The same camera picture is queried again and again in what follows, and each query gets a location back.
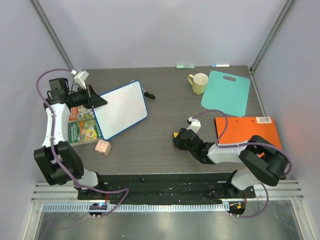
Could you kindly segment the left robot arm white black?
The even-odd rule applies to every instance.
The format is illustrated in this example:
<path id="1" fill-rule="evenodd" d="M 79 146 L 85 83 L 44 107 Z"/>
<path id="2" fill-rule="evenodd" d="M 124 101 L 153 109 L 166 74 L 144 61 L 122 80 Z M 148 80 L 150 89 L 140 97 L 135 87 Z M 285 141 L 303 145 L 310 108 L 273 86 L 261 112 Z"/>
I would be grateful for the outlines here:
<path id="1" fill-rule="evenodd" d="M 49 86 L 43 104 L 47 114 L 45 139 L 42 147 L 34 150 L 33 157 L 49 185 L 77 180 L 75 189 L 79 193 L 100 200 L 106 195 L 107 188 L 97 172 L 84 168 L 80 156 L 68 142 L 68 125 L 72 108 L 92 109 L 108 102 L 96 94 L 91 85 L 78 91 L 70 90 L 64 77 L 51 79 Z"/>

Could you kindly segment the blue framed whiteboard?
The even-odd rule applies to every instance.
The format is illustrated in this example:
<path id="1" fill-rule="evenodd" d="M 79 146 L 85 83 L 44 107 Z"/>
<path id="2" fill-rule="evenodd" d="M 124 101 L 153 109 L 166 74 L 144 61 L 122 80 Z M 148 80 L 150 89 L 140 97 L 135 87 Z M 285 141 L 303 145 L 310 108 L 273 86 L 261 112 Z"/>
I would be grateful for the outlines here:
<path id="1" fill-rule="evenodd" d="M 107 104 L 95 107 L 93 113 L 103 140 L 110 140 L 148 117 L 141 82 L 128 84 L 101 94 Z"/>

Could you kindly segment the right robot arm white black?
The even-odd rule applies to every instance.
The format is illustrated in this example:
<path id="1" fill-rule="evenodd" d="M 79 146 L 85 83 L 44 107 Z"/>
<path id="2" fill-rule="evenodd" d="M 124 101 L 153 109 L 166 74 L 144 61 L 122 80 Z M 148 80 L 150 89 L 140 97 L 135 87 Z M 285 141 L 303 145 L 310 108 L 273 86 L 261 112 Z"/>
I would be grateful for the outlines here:
<path id="1" fill-rule="evenodd" d="M 219 144 L 204 142 L 192 129 L 181 128 L 173 133 L 173 146 L 188 151 L 202 164 L 239 163 L 245 168 L 235 170 L 226 183 L 216 190 L 217 198 L 236 198 L 248 187 L 264 184 L 275 187 L 292 169 L 285 153 L 259 135 L 248 141 Z"/>

